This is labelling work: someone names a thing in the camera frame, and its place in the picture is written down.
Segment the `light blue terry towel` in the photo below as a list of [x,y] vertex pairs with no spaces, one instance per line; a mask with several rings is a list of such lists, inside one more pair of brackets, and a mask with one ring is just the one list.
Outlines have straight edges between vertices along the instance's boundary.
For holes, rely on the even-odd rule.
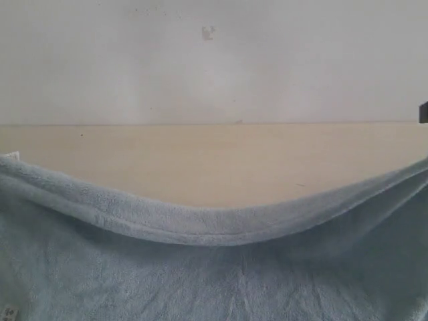
[[427,161],[198,209],[1,158],[2,320],[426,320]]

